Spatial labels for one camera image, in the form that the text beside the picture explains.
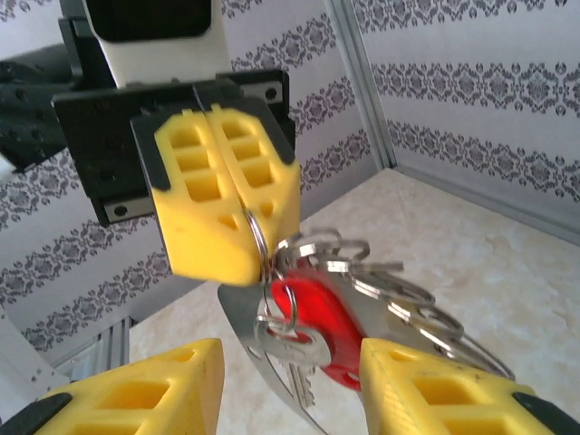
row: key ring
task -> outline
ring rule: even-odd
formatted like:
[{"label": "key ring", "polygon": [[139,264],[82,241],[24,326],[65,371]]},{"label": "key ring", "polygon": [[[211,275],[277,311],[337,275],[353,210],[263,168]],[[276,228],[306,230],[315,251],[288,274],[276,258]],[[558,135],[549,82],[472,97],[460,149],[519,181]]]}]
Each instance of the key ring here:
[{"label": "key ring", "polygon": [[411,311],[405,308],[405,304],[390,302],[387,308],[390,313],[423,335],[425,335],[424,331],[432,335],[431,331],[435,330],[450,338],[459,339],[464,333],[463,325],[455,317],[435,305],[417,306],[417,311]]},{"label": "key ring", "polygon": [[369,273],[349,274],[348,278],[357,291],[384,302],[397,301],[416,305],[435,305],[435,296],[424,288],[398,276]]},{"label": "key ring", "polygon": [[373,272],[401,271],[404,269],[402,261],[390,263],[358,263],[348,261],[339,256],[309,256],[312,266],[323,269],[331,274],[371,274]]},{"label": "key ring", "polygon": [[359,249],[352,257],[342,257],[345,261],[359,261],[366,258],[371,253],[369,243],[364,240],[344,240],[339,239],[333,242],[315,242],[302,245],[290,245],[277,252],[275,268],[284,275],[289,269],[296,269],[300,260],[310,256],[337,255],[341,249]]},{"label": "key ring", "polygon": [[435,344],[435,349],[452,361],[464,363],[484,372],[494,373],[511,381],[516,379],[514,373],[497,356],[467,334],[463,334],[459,339],[449,338],[448,340],[437,339],[437,342],[432,341]]},{"label": "key ring", "polygon": [[268,288],[269,282],[272,280],[272,264],[270,261],[268,253],[268,245],[262,228],[260,224],[252,213],[247,208],[244,208],[244,215],[246,216],[247,223],[250,226],[254,240],[256,241],[258,254],[260,256],[260,282],[262,283],[262,295],[264,298],[264,310],[266,311],[266,316],[272,319],[272,324],[276,324],[276,329],[280,329],[283,333],[288,333],[294,330],[296,322],[298,321],[298,304],[296,302],[296,297],[289,285],[285,285],[284,289],[288,294],[290,299],[290,304],[292,306],[292,318],[290,323],[278,322],[275,317],[272,316],[272,310],[268,303],[268,298],[266,294],[266,289]]},{"label": "key ring", "polygon": [[274,249],[274,254],[272,257],[276,257],[278,251],[281,249],[288,249],[289,247],[294,247],[300,240],[305,238],[313,237],[313,236],[333,236],[336,240],[343,240],[343,236],[341,233],[338,232],[336,228],[330,227],[317,227],[317,228],[310,228],[305,231],[298,231],[294,235],[290,236],[289,238],[285,238],[282,240]]}]

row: red key fob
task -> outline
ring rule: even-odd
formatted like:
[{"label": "red key fob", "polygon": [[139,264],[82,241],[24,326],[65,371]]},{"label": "red key fob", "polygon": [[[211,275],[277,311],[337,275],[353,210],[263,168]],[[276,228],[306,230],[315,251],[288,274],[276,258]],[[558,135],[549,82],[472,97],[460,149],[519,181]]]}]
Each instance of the red key fob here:
[{"label": "red key fob", "polygon": [[272,284],[272,296],[286,319],[292,316],[292,305],[285,290],[294,292],[298,307],[298,324],[317,329],[326,339],[333,356],[326,375],[341,385],[359,392],[359,359],[364,331],[329,286],[294,271],[288,278]]}]

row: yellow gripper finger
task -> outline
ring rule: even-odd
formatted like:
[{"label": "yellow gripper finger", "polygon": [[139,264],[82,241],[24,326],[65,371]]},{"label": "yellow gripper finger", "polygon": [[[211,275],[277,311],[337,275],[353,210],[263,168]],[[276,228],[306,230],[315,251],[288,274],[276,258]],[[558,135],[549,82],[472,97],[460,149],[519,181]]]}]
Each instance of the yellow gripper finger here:
[{"label": "yellow gripper finger", "polygon": [[165,115],[154,128],[148,118],[133,130],[173,273],[254,284],[261,262],[244,209],[270,252],[300,218],[299,165],[276,119],[253,97]]},{"label": "yellow gripper finger", "polygon": [[215,435],[223,386],[221,342],[201,340],[51,391],[28,420],[35,435]]},{"label": "yellow gripper finger", "polygon": [[362,341],[369,435],[548,435],[514,394],[525,386],[382,339]]}]

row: damask wallpaper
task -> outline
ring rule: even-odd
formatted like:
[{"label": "damask wallpaper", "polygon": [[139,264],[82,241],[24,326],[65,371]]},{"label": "damask wallpaper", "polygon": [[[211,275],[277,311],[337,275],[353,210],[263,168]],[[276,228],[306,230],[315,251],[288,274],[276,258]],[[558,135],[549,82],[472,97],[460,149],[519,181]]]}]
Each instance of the damask wallpaper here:
[{"label": "damask wallpaper", "polygon": [[[38,44],[38,29],[24,23],[44,16],[58,32],[58,7],[0,0],[0,35],[28,41],[36,33]],[[235,70],[281,66],[290,74],[303,217],[376,173],[324,1],[225,0],[222,12]],[[12,54],[2,50],[0,58]],[[0,247],[0,304],[49,363],[198,284],[170,273],[153,217],[98,225],[66,151],[0,185]]]},{"label": "damask wallpaper", "polygon": [[353,5],[397,163],[580,233],[580,3]]}]

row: key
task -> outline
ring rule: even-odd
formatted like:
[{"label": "key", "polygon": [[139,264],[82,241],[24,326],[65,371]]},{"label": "key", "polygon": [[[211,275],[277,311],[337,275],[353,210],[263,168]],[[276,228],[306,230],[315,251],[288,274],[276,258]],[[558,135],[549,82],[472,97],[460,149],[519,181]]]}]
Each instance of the key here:
[{"label": "key", "polygon": [[320,332],[296,324],[291,332],[284,333],[289,325],[289,321],[259,315],[254,322],[254,336],[262,350],[287,363],[317,367],[331,363],[330,347]]},{"label": "key", "polygon": [[314,374],[315,368],[313,366],[298,365],[282,360],[281,363],[286,370],[290,390],[295,401],[304,410],[314,406],[314,395],[311,390],[312,385],[308,377]]},{"label": "key", "polygon": [[314,406],[314,395],[308,379],[315,367],[325,367],[332,361],[328,342],[311,327],[292,325],[284,333],[289,321],[268,316],[258,316],[254,323],[254,336],[266,353],[275,356],[286,371],[290,391],[302,409]]}]

